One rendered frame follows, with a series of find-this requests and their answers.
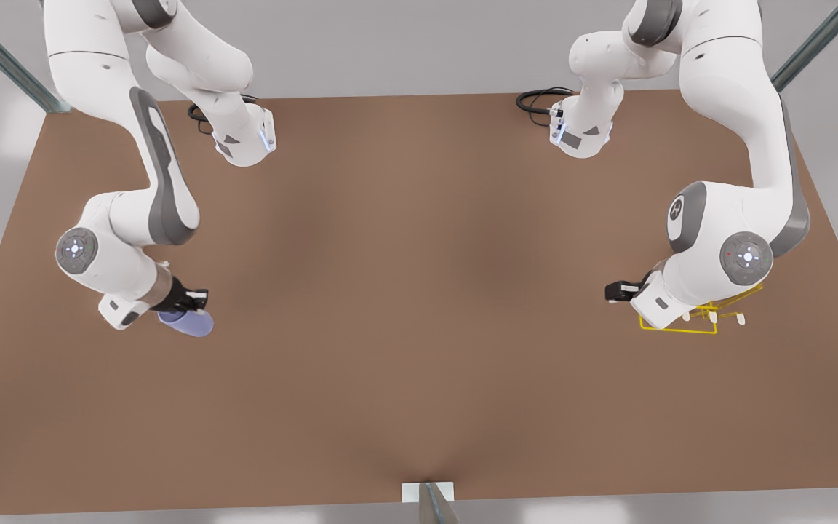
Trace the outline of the purple cup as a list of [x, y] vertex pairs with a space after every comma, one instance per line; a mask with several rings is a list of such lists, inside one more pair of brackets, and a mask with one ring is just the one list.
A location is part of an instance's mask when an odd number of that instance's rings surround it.
[[212, 315], [206, 311], [158, 311], [159, 321], [179, 333], [207, 336], [214, 328]]

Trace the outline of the silver frame post with foot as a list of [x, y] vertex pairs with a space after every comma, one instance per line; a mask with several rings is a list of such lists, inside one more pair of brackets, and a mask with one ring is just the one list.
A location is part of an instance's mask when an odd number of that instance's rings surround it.
[[461, 524], [452, 508], [455, 484], [452, 482], [402, 483], [402, 503], [418, 504], [419, 524]]

